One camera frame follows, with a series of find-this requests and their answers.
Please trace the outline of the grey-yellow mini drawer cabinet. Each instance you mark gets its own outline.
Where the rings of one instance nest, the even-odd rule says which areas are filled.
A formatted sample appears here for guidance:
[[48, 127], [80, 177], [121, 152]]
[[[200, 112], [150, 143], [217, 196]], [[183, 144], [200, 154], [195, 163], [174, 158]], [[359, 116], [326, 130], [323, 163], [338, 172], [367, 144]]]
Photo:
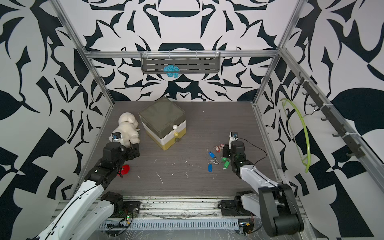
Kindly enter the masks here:
[[175, 138], [181, 138], [187, 132], [186, 112], [168, 98], [161, 98], [143, 110], [139, 111], [146, 133], [164, 151], [169, 149], [175, 142]]

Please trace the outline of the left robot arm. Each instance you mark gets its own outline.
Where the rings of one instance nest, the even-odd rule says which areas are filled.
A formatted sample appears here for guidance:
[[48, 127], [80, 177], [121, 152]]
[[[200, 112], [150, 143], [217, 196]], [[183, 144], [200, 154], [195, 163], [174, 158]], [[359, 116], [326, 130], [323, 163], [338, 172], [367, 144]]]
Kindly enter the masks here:
[[74, 197], [36, 240], [86, 240], [110, 216], [123, 211], [123, 196], [105, 190], [123, 176], [125, 162], [140, 156], [139, 144], [129, 148], [110, 142], [98, 163], [87, 173]]

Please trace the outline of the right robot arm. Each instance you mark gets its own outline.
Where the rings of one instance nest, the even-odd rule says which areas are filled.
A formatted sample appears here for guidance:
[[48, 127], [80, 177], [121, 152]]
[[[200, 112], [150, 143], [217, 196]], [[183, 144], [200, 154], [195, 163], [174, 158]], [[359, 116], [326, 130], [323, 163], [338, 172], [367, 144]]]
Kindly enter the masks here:
[[290, 185], [271, 180], [247, 160], [243, 141], [230, 140], [223, 147], [223, 157], [230, 160], [234, 174], [252, 187], [251, 191], [236, 195], [238, 211], [260, 218], [261, 227], [270, 237], [304, 230], [304, 220]]

